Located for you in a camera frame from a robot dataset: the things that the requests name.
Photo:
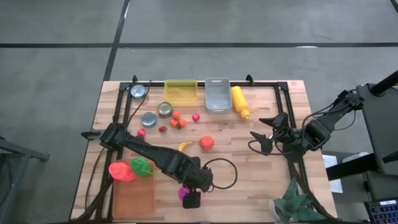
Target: clear plastic container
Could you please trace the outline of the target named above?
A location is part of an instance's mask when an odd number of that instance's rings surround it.
[[[166,80],[164,83],[164,100],[173,103],[196,103],[198,97],[198,81]]]
[[[226,114],[232,107],[231,85],[227,78],[205,80],[206,109],[209,114]]]

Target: gray floor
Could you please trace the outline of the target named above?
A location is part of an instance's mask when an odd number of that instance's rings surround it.
[[[0,43],[112,42],[123,0],[0,0]],[[398,42],[389,0],[132,0],[121,42]],[[0,49],[0,136],[51,154],[33,161],[16,223],[68,219],[110,49]],[[305,80],[313,110],[397,70],[397,48],[120,49],[111,80]],[[347,116],[339,123],[351,122]],[[371,152],[361,113],[325,150]],[[335,197],[339,217],[362,218]]]

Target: food can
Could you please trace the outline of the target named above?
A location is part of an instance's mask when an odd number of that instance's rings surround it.
[[[172,105],[168,102],[163,102],[157,107],[157,113],[161,118],[169,118],[173,115]]]
[[[143,85],[134,85],[130,89],[131,96],[136,100],[142,100],[145,97],[145,87]]]
[[[141,124],[145,128],[152,128],[156,125],[157,118],[154,113],[146,112],[141,116]]]

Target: small red fruit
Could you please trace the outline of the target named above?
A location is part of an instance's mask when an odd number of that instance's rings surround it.
[[[192,115],[192,120],[193,120],[194,122],[198,122],[199,119],[200,119],[199,114],[193,114],[193,115]]]
[[[174,120],[174,119],[171,119],[171,120],[170,120],[170,125],[171,125],[171,127],[176,128],[177,125],[178,125],[178,121],[176,121],[176,120]]]
[[[138,130],[138,132],[137,132],[137,135],[138,136],[145,136],[145,129],[144,128],[141,128],[140,130]]]
[[[180,128],[184,128],[187,125],[187,122],[184,119],[181,119],[179,122]]]
[[[173,112],[173,119],[178,121],[181,118],[180,112],[174,111]]]
[[[166,126],[161,126],[159,128],[159,131],[162,132],[162,133],[166,132],[166,130],[167,130]]]

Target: black tape stripe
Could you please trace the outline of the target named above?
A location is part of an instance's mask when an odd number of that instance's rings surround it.
[[[130,5],[130,0],[124,0],[122,12],[120,13],[118,28],[116,29],[116,34],[115,34],[114,40],[113,40],[111,53],[109,55],[108,63],[106,64],[103,81],[109,81],[111,78],[114,59],[116,58],[116,52],[118,51],[119,42],[120,42],[120,38],[122,36],[122,31],[123,31],[124,23],[126,21],[127,10],[129,9],[129,5]]]
[[[374,42],[374,43],[75,43],[75,44],[0,44],[0,48],[44,48],[44,49],[68,49],[68,48],[112,48],[116,55],[116,49],[181,49],[181,48],[345,48],[345,47],[398,47],[398,42]]]
[[[398,47],[398,42],[375,43],[121,43],[122,49],[195,49],[195,48],[332,48]]]
[[[107,43],[92,43],[92,44],[0,44],[0,48],[50,48],[50,49],[58,49],[58,48],[111,48],[112,44]]]

